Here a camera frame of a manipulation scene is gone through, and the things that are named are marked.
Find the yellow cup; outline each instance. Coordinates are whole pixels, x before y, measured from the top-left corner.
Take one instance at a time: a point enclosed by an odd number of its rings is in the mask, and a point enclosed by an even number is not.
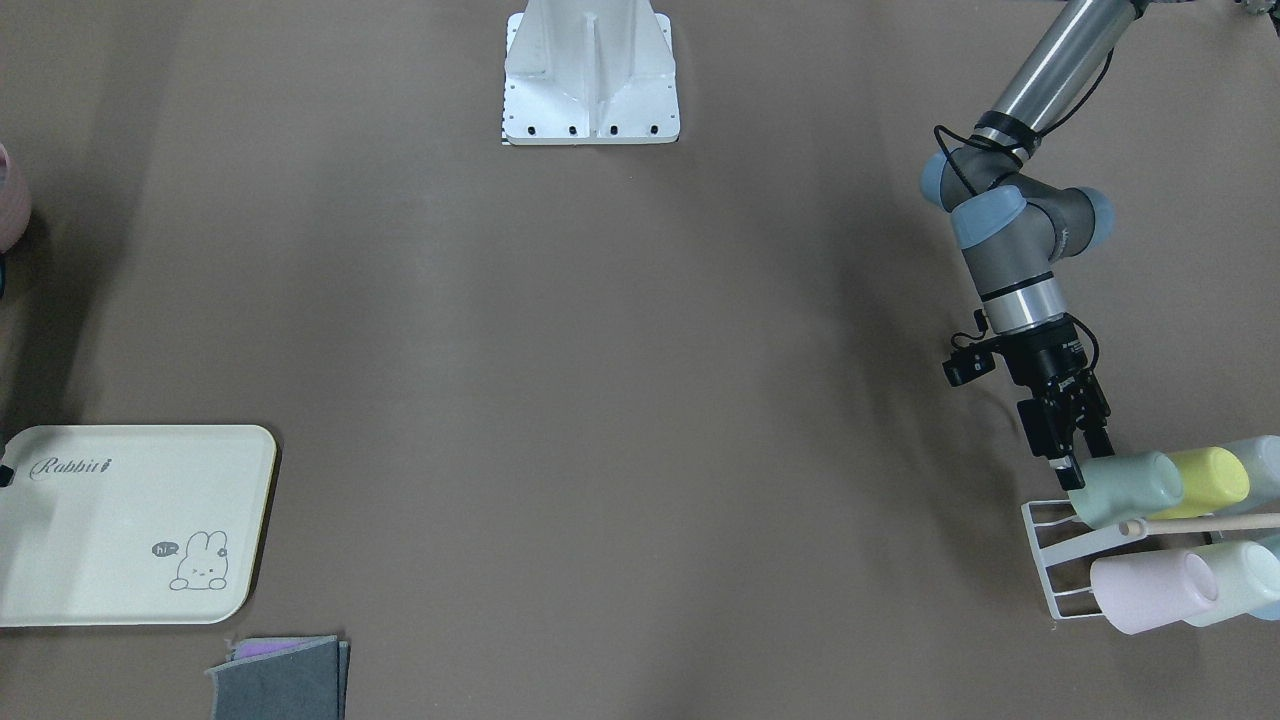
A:
[[[1249,473],[1235,455],[1221,447],[1169,454],[1183,475],[1181,503],[1156,512],[1152,520],[1198,518],[1235,505],[1249,496]]]

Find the metal arm segment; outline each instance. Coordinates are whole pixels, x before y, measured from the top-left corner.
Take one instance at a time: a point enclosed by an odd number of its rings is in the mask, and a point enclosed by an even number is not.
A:
[[[1132,0],[1073,1],[1044,33],[992,111],[1014,118],[1036,133],[1043,132],[1062,117],[1146,6],[1147,3]],[[1020,138],[993,127],[979,126],[974,135],[997,145],[1020,143]],[[1015,150],[1024,160],[1034,151],[1034,146]]]

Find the white metal stand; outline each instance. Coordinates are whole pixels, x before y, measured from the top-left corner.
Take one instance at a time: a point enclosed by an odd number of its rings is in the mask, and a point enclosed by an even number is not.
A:
[[[675,142],[671,19],[649,0],[530,0],[507,22],[504,100],[511,145]]]
[[[1080,560],[1093,555],[1101,555],[1117,547],[1135,543],[1151,536],[1167,536],[1181,533],[1208,533],[1213,542],[1224,539],[1224,532],[1274,529],[1280,527],[1280,514],[1266,515],[1238,515],[1230,518],[1188,518],[1184,520],[1146,520],[1135,519],[1102,528],[1088,530],[1061,542],[1043,546],[1041,544],[1039,530],[1046,528],[1084,528],[1087,525],[1074,514],[1055,520],[1037,520],[1037,510],[1050,510],[1061,512],[1074,512],[1070,500],[1038,500],[1023,505],[1023,525],[1027,528],[1027,541],[1032,548],[1032,557],[1036,560],[1036,571],[1039,574],[1041,588],[1044,591],[1044,602],[1048,605],[1048,614],[1055,620],[1075,620],[1079,618],[1100,618],[1101,612],[1064,614],[1060,601],[1064,597],[1085,594],[1093,591],[1091,587],[1056,589],[1048,577],[1048,569],[1062,565],[1073,560]]]

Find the pink cup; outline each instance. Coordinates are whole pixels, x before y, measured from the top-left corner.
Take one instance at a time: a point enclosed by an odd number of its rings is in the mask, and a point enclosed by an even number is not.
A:
[[[1102,557],[1089,569],[1102,615],[1128,635],[1185,620],[1217,605],[1217,579],[1189,550]]]
[[[0,254],[18,242],[31,220],[31,191],[9,151],[0,145]]]

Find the black cable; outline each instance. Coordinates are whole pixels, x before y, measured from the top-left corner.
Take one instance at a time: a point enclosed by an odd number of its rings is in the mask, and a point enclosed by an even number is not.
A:
[[[1041,133],[1039,133],[1041,137],[1044,137],[1048,133],[1051,133],[1051,132],[1056,131],[1057,128],[1062,127],[1064,124],[1066,124],[1066,120],[1070,120],[1073,115],[1075,115],[1076,113],[1080,111],[1080,108],[1084,108],[1084,104],[1089,101],[1089,97],[1093,97],[1093,94],[1098,90],[1098,86],[1102,85],[1102,78],[1107,77],[1107,70],[1111,69],[1111,59],[1115,58],[1115,54],[1116,54],[1116,51],[1112,47],[1111,51],[1107,53],[1107,61],[1102,63],[1102,70],[1098,73],[1098,77],[1096,77],[1093,79],[1093,85],[1089,86],[1089,90],[1085,91],[1085,94],[1083,96],[1080,96],[1080,101],[1076,102],[1074,108],[1071,108],[1070,110],[1068,110],[1068,113],[1065,115],[1062,115],[1061,118],[1059,118],[1059,120],[1056,123],[1053,123],[1053,124],[1048,126],[1047,128],[1044,128],[1043,131],[1041,131]]]
[[[951,149],[947,147],[946,141],[942,140],[943,132],[952,137],[955,136],[955,133],[948,131],[947,128],[942,126],[934,126],[933,140],[938,141],[938,147],[942,149],[942,155],[947,159],[947,165],[951,165],[951,172],[954,172],[956,177],[960,178],[960,182],[964,183],[964,188],[969,191],[969,196],[978,197],[978,191],[973,187],[973,183],[969,182],[969,178],[964,176],[964,172],[960,170],[960,165],[956,163],[956,159],[951,156]]]
[[[964,350],[965,347],[969,347],[968,345],[960,345],[959,341],[960,341],[961,337],[972,340],[973,342],[982,342],[983,340],[986,340],[987,333],[983,333],[980,336],[973,336],[973,334],[969,334],[969,333],[954,333],[951,336],[951,347],[954,350]]]
[[[1068,314],[1066,316],[1071,319],[1071,324],[1084,331],[1084,334],[1089,337],[1089,342],[1093,343],[1093,357],[1089,359],[1089,372],[1092,373],[1093,370],[1097,370],[1098,357],[1102,355],[1102,346],[1098,345],[1098,336],[1093,334],[1093,331],[1089,329],[1089,325],[1082,323],[1080,319],[1076,318],[1075,315]]]
[[[1280,32],[1280,19],[1276,19],[1276,23],[1277,23],[1276,24],[1277,32]],[[1098,72],[1098,77],[1093,78],[1093,85],[1089,86],[1089,90],[1087,90],[1084,92],[1084,95],[1080,96],[1080,100],[1075,104],[1075,106],[1073,106],[1070,110],[1068,110],[1065,115],[1062,115],[1061,118],[1057,119],[1057,122],[1055,122],[1050,127],[1044,128],[1043,131],[1038,132],[1037,135],[1039,137],[1043,138],[1043,137],[1048,136],[1048,133],[1051,133],[1051,132],[1056,131],[1057,128],[1062,127],[1064,124],[1066,124],[1068,120],[1070,120],[1073,117],[1075,117],[1075,114],[1079,113],[1082,108],[1084,108],[1085,102],[1088,102],[1089,99],[1093,97],[1093,94],[1097,92],[1098,87],[1102,86],[1102,81],[1107,77],[1107,72],[1111,69],[1111,60],[1115,59],[1115,54],[1116,54],[1116,51],[1112,47],[1111,51],[1107,53],[1106,61],[1102,63],[1102,69]],[[937,143],[938,143],[938,147],[942,149],[942,154],[947,159],[947,165],[951,167],[951,172],[954,172],[956,174],[956,177],[960,178],[960,182],[964,183],[964,187],[965,187],[965,190],[969,191],[969,196],[970,197],[977,197],[978,196],[978,188],[974,187],[974,184],[972,182],[969,182],[969,178],[965,177],[964,172],[960,169],[960,164],[956,163],[955,158],[951,156],[951,149],[947,147],[946,141],[942,140],[943,135],[946,135],[951,140],[954,140],[954,141],[956,141],[956,142],[959,142],[961,145],[965,145],[968,147],[974,147],[977,150],[987,150],[987,151],[995,150],[995,151],[998,151],[998,152],[1004,152],[1010,159],[1012,159],[1014,163],[1018,164],[1018,169],[1016,170],[1012,170],[1012,172],[1009,172],[1009,173],[1005,173],[1005,174],[997,177],[995,181],[991,182],[989,186],[987,186],[987,190],[995,190],[1002,182],[1005,182],[1006,179],[1009,179],[1010,177],[1018,174],[1021,170],[1021,168],[1023,168],[1023,159],[1019,158],[1014,152],[1015,150],[1023,149],[1023,150],[1027,150],[1028,152],[1030,152],[1033,150],[1033,149],[1025,147],[1023,145],[998,145],[998,143],[995,143],[995,142],[991,142],[991,141],[979,142],[979,141],[969,138],[969,137],[963,137],[963,136],[960,136],[959,133],[956,133],[955,131],[952,131],[951,128],[948,128],[946,126],[934,126],[933,127],[933,140],[936,140]]]

